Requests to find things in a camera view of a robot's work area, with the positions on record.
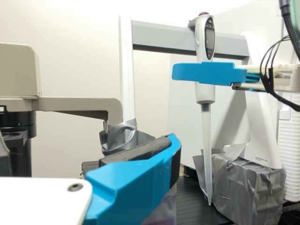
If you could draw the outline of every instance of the pipette display screen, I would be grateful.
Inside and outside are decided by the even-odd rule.
[[[206,37],[206,47],[213,49],[215,46],[215,31],[206,29],[205,31],[205,37]]]

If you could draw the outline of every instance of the transparent plastic sheet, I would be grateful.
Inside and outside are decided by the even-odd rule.
[[[164,196],[161,204],[142,225],[176,225],[176,184]]]

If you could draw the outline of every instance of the white wall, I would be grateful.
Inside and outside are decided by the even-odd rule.
[[[0,0],[0,41],[35,49],[45,96],[119,98],[118,14],[186,26],[201,11],[217,14],[248,2]],[[230,26],[219,28],[225,31]],[[139,129],[161,136],[167,132],[169,55],[135,52],[134,60]],[[102,157],[101,129],[99,120],[39,112],[32,145],[33,175],[78,177],[82,161]]]

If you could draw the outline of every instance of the gray duct tape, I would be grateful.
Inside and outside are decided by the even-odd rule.
[[[137,130],[136,119],[116,126],[108,125],[106,130],[100,132],[102,152],[105,156],[131,149],[154,139],[155,137]]]
[[[201,188],[205,188],[203,156],[194,157]],[[285,171],[273,170],[242,158],[212,156],[216,209],[237,225],[278,224],[283,205]]]

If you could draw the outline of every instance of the gray metal arm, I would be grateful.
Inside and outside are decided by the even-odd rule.
[[[133,49],[196,55],[195,34],[189,28],[132,21]],[[215,58],[248,60],[244,36],[217,33]]]

